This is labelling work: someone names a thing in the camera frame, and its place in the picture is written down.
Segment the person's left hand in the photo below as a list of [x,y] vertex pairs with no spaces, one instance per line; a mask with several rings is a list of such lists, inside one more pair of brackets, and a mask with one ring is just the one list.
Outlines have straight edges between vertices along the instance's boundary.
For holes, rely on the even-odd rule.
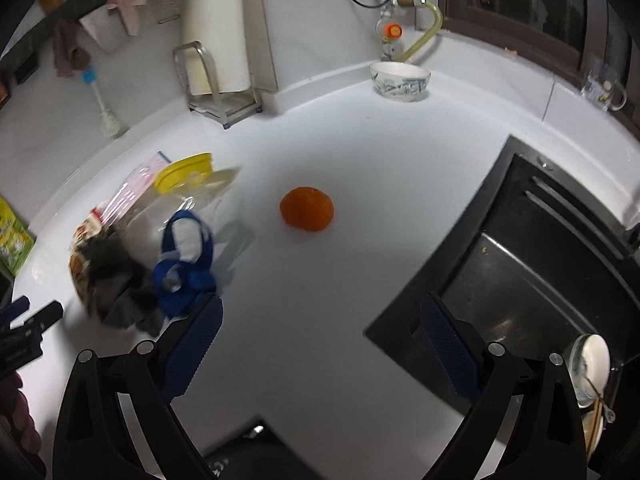
[[2,380],[1,423],[26,452],[38,455],[42,441],[29,413],[23,386],[22,378],[17,373]]

